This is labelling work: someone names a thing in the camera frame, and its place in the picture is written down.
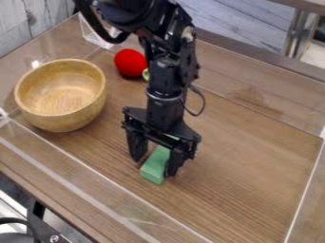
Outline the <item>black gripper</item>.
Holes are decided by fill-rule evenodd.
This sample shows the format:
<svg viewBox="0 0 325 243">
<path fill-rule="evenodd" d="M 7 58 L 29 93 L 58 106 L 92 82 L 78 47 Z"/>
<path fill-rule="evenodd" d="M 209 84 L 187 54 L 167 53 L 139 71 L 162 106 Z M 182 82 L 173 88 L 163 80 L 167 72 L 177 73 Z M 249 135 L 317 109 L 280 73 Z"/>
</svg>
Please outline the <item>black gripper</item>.
<svg viewBox="0 0 325 243">
<path fill-rule="evenodd" d="M 171 150 L 166 175 L 174 177 L 187 159 L 194 159 L 201 135 L 187 126 L 183 116 L 186 98 L 182 93 L 166 99 L 147 94 L 147 107 L 123 108 L 126 130 L 131 158 L 139 162 L 147 153 L 148 142 L 152 141 Z"/>
</svg>

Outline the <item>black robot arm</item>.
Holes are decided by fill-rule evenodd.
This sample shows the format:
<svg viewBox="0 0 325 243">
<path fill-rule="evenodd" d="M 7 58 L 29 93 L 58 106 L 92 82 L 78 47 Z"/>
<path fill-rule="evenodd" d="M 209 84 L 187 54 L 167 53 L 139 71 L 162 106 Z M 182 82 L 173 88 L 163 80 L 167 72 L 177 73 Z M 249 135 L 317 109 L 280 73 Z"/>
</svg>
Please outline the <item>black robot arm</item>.
<svg viewBox="0 0 325 243">
<path fill-rule="evenodd" d="M 147 106 L 123 108 L 128 150 L 140 160 L 150 142 L 170 150 L 163 174 L 177 175 L 195 158 L 201 135 L 187 126 L 187 93 L 198 92 L 197 31 L 191 17 L 174 0 L 74 0 L 87 23 L 111 44 L 135 34 L 148 64 Z"/>
</svg>

